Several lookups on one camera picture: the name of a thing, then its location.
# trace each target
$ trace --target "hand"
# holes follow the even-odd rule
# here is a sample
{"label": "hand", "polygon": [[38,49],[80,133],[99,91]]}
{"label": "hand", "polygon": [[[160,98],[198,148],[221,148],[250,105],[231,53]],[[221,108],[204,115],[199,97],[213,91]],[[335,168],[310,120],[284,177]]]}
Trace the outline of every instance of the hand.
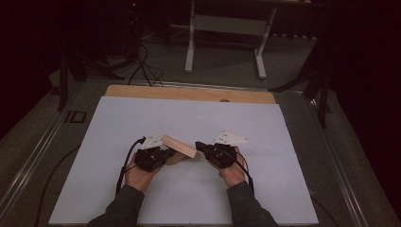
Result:
{"label": "hand", "polygon": [[135,160],[136,153],[133,154],[131,162],[128,164],[126,169],[130,169],[125,173],[125,184],[129,185],[142,193],[145,193],[148,190],[151,180],[153,177],[160,171],[162,168],[156,168],[152,172],[147,172],[141,169],[139,166],[133,167],[136,163]]}
{"label": "hand", "polygon": [[[235,146],[235,151],[239,153],[239,149],[237,146]],[[236,160],[242,166],[244,166],[244,159],[238,153],[236,154]],[[242,168],[238,166],[237,163],[234,163],[232,166],[226,168],[218,168],[217,166],[211,163],[209,164],[218,170],[218,175],[224,180],[224,182],[229,187],[245,181],[245,173],[242,170]]]}

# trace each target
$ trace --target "white stand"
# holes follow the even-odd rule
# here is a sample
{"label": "white stand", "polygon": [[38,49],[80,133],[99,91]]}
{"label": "white stand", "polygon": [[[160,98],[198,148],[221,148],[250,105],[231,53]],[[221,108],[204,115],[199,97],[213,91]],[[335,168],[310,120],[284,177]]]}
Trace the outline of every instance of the white stand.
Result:
{"label": "white stand", "polygon": [[189,46],[186,54],[185,72],[192,72],[194,61],[194,32],[196,30],[208,30],[216,32],[229,32],[236,34],[262,36],[261,44],[254,51],[257,71],[260,79],[266,78],[265,66],[263,64],[262,53],[274,19],[277,8],[270,12],[270,18],[266,21],[245,20],[227,17],[216,17],[195,14],[195,0],[191,1],[191,17],[189,22]]}

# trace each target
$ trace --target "gray sleeve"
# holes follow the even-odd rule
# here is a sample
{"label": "gray sleeve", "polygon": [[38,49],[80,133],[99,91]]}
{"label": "gray sleeve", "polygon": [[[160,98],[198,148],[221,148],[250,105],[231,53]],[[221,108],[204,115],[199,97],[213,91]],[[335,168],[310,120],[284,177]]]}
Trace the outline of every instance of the gray sleeve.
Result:
{"label": "gray sleeve", "polygon": [[263,209],[246,182],[227,189],[234,227],[279,226],[270,212]]}
{"label": "gray sleeve", "polygon": [[88,227],[132,227],[136,226],[139,211],[144,200],[144,193],[124,185],[106,208],[106,213],[92,219]]}

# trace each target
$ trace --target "dark background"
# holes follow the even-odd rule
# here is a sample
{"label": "dark background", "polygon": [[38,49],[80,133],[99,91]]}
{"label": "dark background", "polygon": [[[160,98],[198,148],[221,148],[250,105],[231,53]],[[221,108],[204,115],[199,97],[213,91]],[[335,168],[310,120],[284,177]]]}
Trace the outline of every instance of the dark background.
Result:
{"label": "dark background", "polygon": [[[168,37],[166,25],[170,22],[187,24],[188,2],[148,1],[144,19]],[[60,54],[55,32],[70,35],[68,40],[92,58],[101,59],[106,47],[121,48],[118,34],[124,27],[116,25],[124,23],[124,3],[104,4],[48,0],[0,3],[0,138],[51,90],[47,76],[59,68]],[[322,32],[306,63],[331,72],[330,86],[401,218],[401,7],[393,0],[340,4],[347,9],[331,18],[314,10],[279,9],[272,33],[284,33],[290,39],[292,35],[312,37]],[[322,22],[327,23],[323,30]],[[110,40],[117,45],[110,47]]]}

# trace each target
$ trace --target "white board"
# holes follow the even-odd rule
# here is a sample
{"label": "white board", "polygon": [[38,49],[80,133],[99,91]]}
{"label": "white board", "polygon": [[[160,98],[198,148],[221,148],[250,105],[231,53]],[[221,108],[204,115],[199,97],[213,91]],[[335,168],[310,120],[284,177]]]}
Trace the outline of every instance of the white board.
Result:
{"label": "white board", "polygon": [[[278,105],[133,97],[101,98],[49,223],[82,224],[103,214],[137,139],[155,132],[194,147],[196,141],[213,144],[222,131],[249,139],[238,147],[255,196],[279,224],[318,223]],[[203,155],[164,166],[146,193],[138,224],[231,224],[226,188]]]}

